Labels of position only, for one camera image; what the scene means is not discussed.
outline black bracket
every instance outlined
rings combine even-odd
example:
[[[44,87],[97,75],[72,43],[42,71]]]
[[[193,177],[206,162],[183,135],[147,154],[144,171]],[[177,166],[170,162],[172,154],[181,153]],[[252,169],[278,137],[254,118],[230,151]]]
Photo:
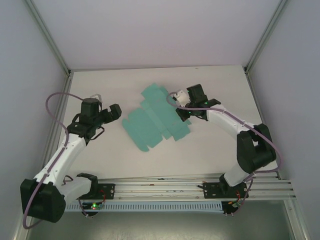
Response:
[[[247,185],[242,182],[234,187],[229,187],[227,192],[223,192],[218,182],[204,182],[198,185],[203,189],[203,196],[205,199],[236,199],[239,192],[240,197],[244,198],[247,192]]]
[[[81,200],[113,200],[115,197],[115,187],[113,183],[98,183],[96,194],[91,196],[81,196]]]

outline white table surface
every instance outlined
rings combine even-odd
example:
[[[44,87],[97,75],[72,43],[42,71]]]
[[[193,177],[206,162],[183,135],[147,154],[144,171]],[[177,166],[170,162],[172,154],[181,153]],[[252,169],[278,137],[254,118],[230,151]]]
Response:
[[[105,133],[80,153],[70,175],[84,172],[98,178],[133,178],[224,173],[237,162],[236,141],[218,126],[196,117],[190,118],[191,133],[183,139],[163,138],[149,152],[139,150],[122,127],[122,119],[141,107],[141,92],[153,83],[164,86],[168,92],[201,84],[209,99],[219,100],[248,122],[261,123],[240,65],[75,72],[70,93],[82,98],[99,93],[102,107],[117,103],[122,116],[106,124]],[[63,123],[69,125],[80,108],[81,102],[69,97]],[[263,169],[276,166],[274,161]]]

